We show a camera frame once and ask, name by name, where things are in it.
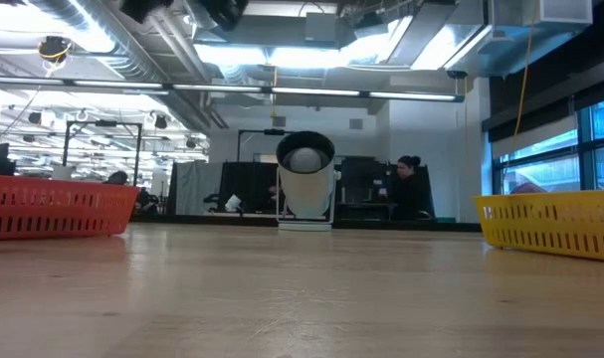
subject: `ceiling light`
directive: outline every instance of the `ceiling light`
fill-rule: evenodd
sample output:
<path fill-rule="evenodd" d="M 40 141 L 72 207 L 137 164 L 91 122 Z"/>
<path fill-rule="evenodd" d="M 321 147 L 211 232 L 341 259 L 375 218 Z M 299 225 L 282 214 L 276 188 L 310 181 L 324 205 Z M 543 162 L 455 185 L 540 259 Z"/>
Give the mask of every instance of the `ceiling light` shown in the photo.
<path fill-rule="evenodd" d="M 30 115 L 27 116 L 27 120 L 32 124 L 41 124 L 41 118 L 41 112 L 31 112 Z"/>
<path fill-rule="evenodd" d="M 11 78 L 11 77 L 1 77 L 0 76 L 0 84 L 56 86 L 56 85 L 63 85 L 64 82 L 63 82 L 63 80 L 53 80 L 53 79 Z"/>
<path fill-rule="evenodd" d="M 77 121 L 86 121 L 88 117 L 89 117 L 89 115 L 87 114 L 87 112 L 85 111 L 84 108 L 81 109 L 80 112 L 76 113 L 76 120 Z"/>
<path fill-rule="evenodd" d="M 125 81 L 74 81 L 78 86 L 119 89 L 162 89 L 162 84 L 135 83 Z"/>
<path fill-rule="evenodd" d="M 467 45 L 465 45 L 461 51 L 459 51 L 456 55 L 448 61 L 443 68 L 448 70 L 453 67 L 458 61 L 460 61 L 465 55 L 467 55 L 471 49 L 473 49 L 485 36 L 487 36 L 492 31 L 492 25 L 487 25 L 485 28 L 477 35 L 472 41 L 470 41 Z"/>
<path fill-rule="evenodd" d="M 195 139 L 189 137 L 186 139 L 185 145 L 189 149 L 195 149 L 195 146 L 197 145 L 197 143 L 195 142 Z"/>
<path fill-rule="evenodd" d="M 176 90 L 207 90 L 207 91 L 220 91 L 220 92 L 261 92 L 262 89 L 259 87 L 249 86 L 218 86 L 218 85 L 174 85 Z"/>
<path fill-rule="evenodd" d="M 384 99 L 415 99 L 415 100 L 439 100 L 439 101 L 454 101 L 459 97 L 448 94 L 427 94 L 427 93 L 406 93 L 406 92 L 377 92 L 370 93 L 371 98 Z"/>
<path fill-rule="evenodd" d="M 153 125 L 158 129 L 166 129 L 166 127 L 167 127 L 166 115 L 157 114 L 155 116 L 155 123 Z"/>
<path fill-rule="evenodd" d="M 281 2 L 251 0 L 244 15 L 304 17 L 307 13 L 336 14 L 337 4 L 325 2 Z"/>
<path fill-rule="evenodd" d="M 215 65 L 263 65 L 266 56 L 260 47 L 194 45 L 200 60 Z"/>
<path fill-rule="evenodd" d="M 273 88 L 273 93 L 296 93 L 296 94 L 359 96 L 359 91 L 358 90 L 344 90 L 344 89 L 290 89 L 290 88 Z"/>
<path fill-rule="evenodd" d="M 276 48 L 269 63 L 297 69 L 332 69 L 347 65 L 339 50 L 309 48 Z"/>
<path fill-rule="evenodd" d="M 392 33 L 392 35 L 390 35 L 390 39 L 384 45 L 383 49 L 379 52 L 376 61 L 377 64 L 388 61 L 390 55 L 392 55 L 392 53 L 394 52 L 394 49 L 397 48 L 399 41 L 401 41 L 401 38 L 403 38 L 405 32 L 408 31 L 408 27 L 410 27 L 412 19 L 412 16 L 406 16 L 401 20 L 395 20 L 396 22 L 393 21 L 388 24 L 388 31 Z"/>

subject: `woman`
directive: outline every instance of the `woman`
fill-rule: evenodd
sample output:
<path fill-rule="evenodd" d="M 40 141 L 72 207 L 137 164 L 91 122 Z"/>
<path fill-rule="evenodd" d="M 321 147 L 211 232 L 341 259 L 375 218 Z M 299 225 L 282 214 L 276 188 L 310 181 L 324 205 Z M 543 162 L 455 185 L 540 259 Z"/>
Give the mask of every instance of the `woman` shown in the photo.
<path fill-rule="evenodd" d="M 427 213 L 429 193 L 419 185 L 415 176 L 420 164 L 421 158 L 418 156 L 405 155 L 399 158 L 397 178 L 392 181 L 389 193 L 390 201 L 397 205 L 392 212 L 392 220 L 431 218 Z"/>

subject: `desk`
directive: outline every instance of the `desk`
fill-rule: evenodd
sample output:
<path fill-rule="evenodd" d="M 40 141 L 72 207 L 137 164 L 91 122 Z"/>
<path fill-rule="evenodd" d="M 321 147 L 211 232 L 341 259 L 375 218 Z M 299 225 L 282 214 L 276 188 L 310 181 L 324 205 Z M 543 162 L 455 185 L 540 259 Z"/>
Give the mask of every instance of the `desk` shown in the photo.
<path fill-rule="evenodd" d="M 468 233 L 0 242 L 0 358 L 28 356 L 604 358 L 604 263 Z"/>

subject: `fluorescent light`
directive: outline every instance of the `fluorescent light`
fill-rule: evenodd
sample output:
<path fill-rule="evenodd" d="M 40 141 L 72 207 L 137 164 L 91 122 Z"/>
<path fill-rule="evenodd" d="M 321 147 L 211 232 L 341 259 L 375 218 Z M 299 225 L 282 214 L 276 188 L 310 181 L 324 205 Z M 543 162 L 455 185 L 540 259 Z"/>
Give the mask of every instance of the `fluorescent light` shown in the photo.
<path fill-rule="evenodd" d="M 220 92 L 261 92 L 259 87 L 249 86 L 218 86 L 218 85 L 174 85 L 176 90 L 208 90 Z"/>
<path fill-rule="evenodd" d="M 135 83 L 125 81 L 74 81 L 78 86 L 122 89 L 162 89 L 162 84 Z"/>
<path fill-rule="evenodd" d="M 260 47 L 194 45 L 200 60 L 215 65 L 263 65 L 266 56 Z"/>
<path fill-rule="evenodd" d="M 169 95 L 169 91 L 154 89 L 125 89 L 122 91 L 122 94 Z"/>
<path fill-rule="evenodd" d="M 384 98 L 384 99 L 415 99 L 415 100 L 440 100 L 440 101 L 453 101 L 457 98 L 455 95 L 448 95 L 448 94 L 377 92 L 377 91 L 372 91 L 370 93 L 370 97 L 371 98 Z"/>
<path fill-rule="evenodd" d="M 0 84 L 8 85 L 63 85 L 63 80 L 54 79 L 30 79 L 30 78 L 11 78 L 11 77 L 0 77 Z"/>
<path fill-rule="evenodd" d="M 377 55 L 377 64 L 388 61 L 390 55 L 392 55 L 392 53 L 394 52 L 394 49 L 396 49 L 397 45 L 399 45 L 399 41 L 401 41 L 403 35 L 405 35 L 405 32 L 408 31 L 408 27 L 410 27 L 412 19 L 414 19 L 414 17 L 406 16 L 401 19 L 398 24 L 395 24 L 394 21 L 388 24 L 388 32 L 391 32 L 392 35 L 390 35 L 390 39 L 387 41 L 383 49 L 379 52 L 379 55 Z"/>
<path fill-rule="evenodd" d="M 250 16 L 306 16 L 307 13 L 336 14 L 337 4 L 323 2 L 286 2 L 281 1 L 254 1 L 252 0 L 244 10 L 244 15 Z"/>
<path fill-rule="evenodd" d="M 309 48 L 276 48 L 269 63 L 297 69 L 332 69 L 347 65 L 339 50 Z"/>
<path fill-rule="evenodd" d="M 448 61 L 443 68 L 448 70 L 453 67 L 458 61 L 460 61 L 468 52 L 473 49 L 485 36 L 492 31 L 492 25 L 487 25 L 472 41 L 464 46 L 450 61 Z"/>
<path fill-rule="evenodd" d="M 291 89 L 291 88 L 273 88 L 273 93 L 297 93 L 297 94 L 320 94 L 320 95 L 343 95 L 358 96 L 358 90 L 344 89 Z"/>

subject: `exposed ductwork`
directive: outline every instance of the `exposed ductwork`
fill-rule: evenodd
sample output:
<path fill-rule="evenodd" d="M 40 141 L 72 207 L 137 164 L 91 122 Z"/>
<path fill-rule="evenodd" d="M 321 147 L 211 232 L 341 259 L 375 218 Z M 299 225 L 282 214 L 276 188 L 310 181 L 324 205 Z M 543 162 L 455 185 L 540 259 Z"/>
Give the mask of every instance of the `exposed ductwork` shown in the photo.
<path fill-rule="evenodd" d="M 89 31 L 92 26 L 98 24 L 115 43 L 111 54 L 126 55 L 124 58 L 105 58 L 100 61 L 125 80 L 137 82 L 170 80 L 102 1 L 31 0 L 30 3 L 79 31 Z M 172 91 L 169 95 L 156 96 L 154 99 L 171 108 L 175 117 L 191 130 L 206 133 L 211 127 L 207 113 L 191 104 L 178 92 Z"/>

